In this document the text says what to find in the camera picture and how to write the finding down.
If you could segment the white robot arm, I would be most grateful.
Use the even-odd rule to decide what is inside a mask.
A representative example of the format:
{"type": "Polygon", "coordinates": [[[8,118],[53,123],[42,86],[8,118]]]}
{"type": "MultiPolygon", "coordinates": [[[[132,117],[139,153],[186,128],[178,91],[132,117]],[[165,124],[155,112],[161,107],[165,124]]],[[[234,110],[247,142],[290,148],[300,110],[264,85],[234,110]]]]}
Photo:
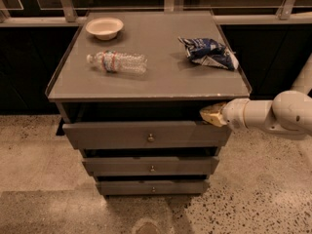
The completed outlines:
{"type": "Polygon", "coordinates": [[[202,119],[231,130],[258,128],[282,137],[312,135],[312,55],[302,67],[292,87],[272,100],[236,98],[200,110],[202,119]]]}

